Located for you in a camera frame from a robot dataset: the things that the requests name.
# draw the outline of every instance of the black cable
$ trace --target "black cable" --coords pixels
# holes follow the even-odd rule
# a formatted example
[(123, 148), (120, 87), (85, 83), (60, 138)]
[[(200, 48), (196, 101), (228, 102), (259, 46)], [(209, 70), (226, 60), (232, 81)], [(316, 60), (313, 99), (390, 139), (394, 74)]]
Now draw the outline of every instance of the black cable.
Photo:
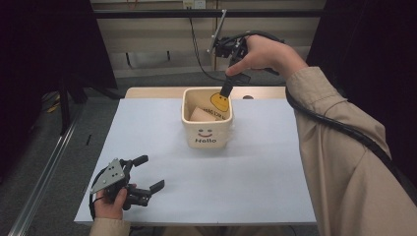
[(97, 202), (98, 200), (102, 200), (102, 199), (104, 199), (104, 196), (102, 196), (102, 197), (100, 197), (98, 199), (95, 199), (94, 202), (92, 202), (92, 203), (95, 204), (95, 202)]
[[(94, 184), (97, 182), (98, 178), (101, 176), (102, 173), (104, 173), (104, 171), (107, 169), (107, 167), (103, 168), (102, 170), (100, 170), (100, 172), (98, 172), (98, 174), (95, 176), (94, 180), (92, 181), (92, 186), (94, 186)], [(92, 194), (89, 195), (89, 213), (91, 214), (91, 218), (92, 220), (95, 219), (95, 207), (94, 207), (94, 202), (92, 201)]]
[(386, 154), (386, 152), (371, 138), (364, 135), (360, 131), (354, 129), (351, 126), (348, 126), (346, 124), (343, 124), (341, 122), (338, 122), (336, 120), (333, 120), (331, 118), (328, 118), (324, 115), (318, 114), (312, 110), (306, 109), (304, 106), (299, 104), (294, 97), (292, 97), (291, 93), (289, 93), (288, 88), (285, 88), (286, 97), (288, 100), (288, 103), (297, 111), (300, 113), (308, 116), (309, 118), (315, 120), (316, 122), (325, 124), (336, 131), (343, 133), (352, 139), (358, 141), (360, 144), (364, 145), (366, 148), (368, 148), (371, 152), (376, 155), (381, 162), (387, 167), (387, 169), (392, 173), (392, 175), (395, 177), (395, 179), (401, 184), (401, 181), (399, 179), (399, 175), (396, 171), (396, 168), (392, 162), (392, 160), (389, 158), (389, 156)]
[(288, 225), (288, 227), (292, 230), (292, 232), (294, 233), (294, 235), (297, 236), (297, 233), (295, 232), (294, 227), (292, 227), (292, 225)]
[[(202, 72), (208, 78), (210, 78), (212, 80), (215, 80), (215, 81), (219, 81), (219, 82), (225, 82), (225, 79), (220, 79), (220, 78), (213, 77), (208, 72), (206, 72), (206, 70), (203, 68), (202, 62), (200, 60), (199, 45), (197, 44), (197, 38), (196, 38), (196, 34), (194, 32), (193, 20), (192, 20), (192, 18), (189, 18), (189, 20), (190, 20), (190, 25), (191, 25), (191, 36), (192, 36), (192, 39), (193, 39), (194, 53), (196, 55), (197, 62), (199, 63), (200, 69), (202, 70)], [(267, 35), (267, 36), (273, 37), (273, 35), (268, 34), (266, 32), (252, 30), (252, 31), (247, 31), (245, 33), (241, 33), (241, 34), (238, 34), (236, 36), (230, 37), (230, 38), (227, 39), (226, 42), (230, 42), (230, 41), (233, 41), (235, 39), (238, 39), (238, 38), (241, 38), (241, 37), (244, 37), (244, 36), (255, 35), (255, 34), (262, 34), (263, 36)], [(256, 83), (240, 83), (240, 82), (234, 82), (234, 85), (235, 86), (240, 86), (240, 87), (243, 87), (243, 86), (279, 87), (279, 86), (284, 86), (285, 85), (285, 82), (280, 83), (280, 84), (277, 84), (277, 85), (264, 85), (264, 84), (256, 84)]]

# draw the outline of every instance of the table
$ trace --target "table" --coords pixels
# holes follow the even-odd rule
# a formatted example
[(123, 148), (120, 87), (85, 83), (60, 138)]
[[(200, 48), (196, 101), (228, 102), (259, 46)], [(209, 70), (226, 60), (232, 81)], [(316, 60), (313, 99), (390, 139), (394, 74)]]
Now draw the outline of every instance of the table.
[[(124, 218), (146, 226), (316, 223), (284, 88), (234, 88), (235, 127), (221, 149), (187, 146), (185, 89), (130, 88), (120, 101), (91, 180), (114, 157), (141, 154), (149, 162), (132, 170), (131, 183), (145, 189), (165, 180), (147, 207), (132, 206)], [(240, 99), (245, 95), (254, 99)], [(78, 223), (91, 224), (88, 195)]]

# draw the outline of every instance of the finger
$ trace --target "finger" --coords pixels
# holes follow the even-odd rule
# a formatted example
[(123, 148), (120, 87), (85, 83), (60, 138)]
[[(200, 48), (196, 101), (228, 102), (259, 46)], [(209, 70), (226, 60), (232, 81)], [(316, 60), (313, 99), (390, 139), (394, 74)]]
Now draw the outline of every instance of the finger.
[(104, 190), (99, 190), (96, 194), (95, 194), (95, 198), (99, 199), (99, 198), (103, 198), (104, 197)]
[(114, 200), (114, 206), (121, 208), (126, 201), (127, 195), (128, 195), (128, 190), (124, 188), (121, 189), (119, 193), (117, 194), (116, 199)]
[(227, 76), (235, 76), (235, 75), (245, 71), (248, 68), (250, 68), (249, 60), (247, 59), (247, 57), (245, 57), (240, 62), (234, 64), (233, 66), (231, 66), (229, 68), (227, 68), (226, 75)]

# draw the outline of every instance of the hand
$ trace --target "hand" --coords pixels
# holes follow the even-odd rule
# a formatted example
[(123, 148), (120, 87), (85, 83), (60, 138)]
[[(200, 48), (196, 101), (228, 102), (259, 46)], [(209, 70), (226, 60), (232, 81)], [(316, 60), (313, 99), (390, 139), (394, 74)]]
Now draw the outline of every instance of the hand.
[(226, 70), (227, 76), (237, 75), (246, 69), (273, 68), (286, 80), (298, 70), (308, 67), (297, 52), (286, 44), (259, 35), (247, 37), (246, 42), (248, 54)]
[(128, 194), (127, 189), (123, 188), (119, 191), (112, 203), (107, 197), (104, 196), (104, 190), (100, 190), (95, 195), (96, 201), (94, 202), (95, 217), (97, 218), (110, 218), (110, 219), (122, 219), (123, 218), (123, 204), (126, 201)]

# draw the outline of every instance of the beige jacket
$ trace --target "beige jacket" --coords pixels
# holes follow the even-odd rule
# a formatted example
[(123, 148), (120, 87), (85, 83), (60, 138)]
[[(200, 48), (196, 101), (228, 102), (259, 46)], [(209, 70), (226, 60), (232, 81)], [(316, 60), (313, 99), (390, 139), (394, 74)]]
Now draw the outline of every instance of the beige jacket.
[[(347, 102), (319, 68), (287, 81), (306, 108), (349, 124), (389, 153), (385, 128)], [(367, 148), (350, 137), (295, 112), (300, 152), (322, 236), (417, 235), (417, 207)], [(90, 235), (128, 235), (121, 220), (96, 219)]]

